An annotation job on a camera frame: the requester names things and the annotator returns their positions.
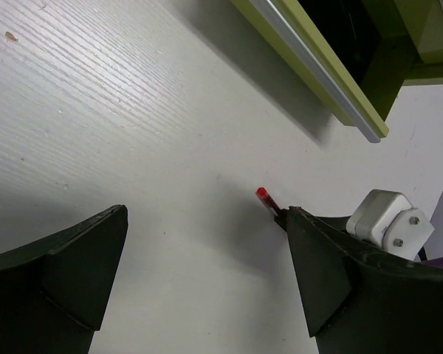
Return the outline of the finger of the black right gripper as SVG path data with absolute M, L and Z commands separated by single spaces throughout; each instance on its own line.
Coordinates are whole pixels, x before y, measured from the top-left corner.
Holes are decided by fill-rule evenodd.
M 289 236 L 316 235 L 319 233 L 331 234 L 340 232 L 347 234 L 347 217 L 322 217 L 313 215 L 303 208 L 282 209 L 275 222 Z

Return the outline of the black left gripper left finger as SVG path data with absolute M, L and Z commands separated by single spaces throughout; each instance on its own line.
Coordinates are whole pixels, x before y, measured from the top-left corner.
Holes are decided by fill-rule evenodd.
M 88 353 L 128 231 L 124 205 L 0 254 L 0 353 Z

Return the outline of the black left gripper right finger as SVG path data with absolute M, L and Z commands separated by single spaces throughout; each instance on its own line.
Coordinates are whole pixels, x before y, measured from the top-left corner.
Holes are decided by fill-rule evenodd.
M 443 269 L 389 254 L 292 207 L 286 233 L 320 353 L 443 353 Z

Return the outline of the red gel pen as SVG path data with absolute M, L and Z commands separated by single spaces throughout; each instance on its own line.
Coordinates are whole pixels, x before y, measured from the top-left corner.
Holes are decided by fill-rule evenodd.
M 276 217 L 284 219 L 286 216 L 285 211 L 278 206 L 272 196 L 267 192 L 264 187 L 259 187 L 255 192 L 260 202 Z

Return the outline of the green metal drawer chest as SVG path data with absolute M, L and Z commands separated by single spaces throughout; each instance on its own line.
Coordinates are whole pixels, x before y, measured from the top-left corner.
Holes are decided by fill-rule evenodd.
M 403 86 L 443 84 L 443 1 L 236 1 L 344 125 L 372 143 Z

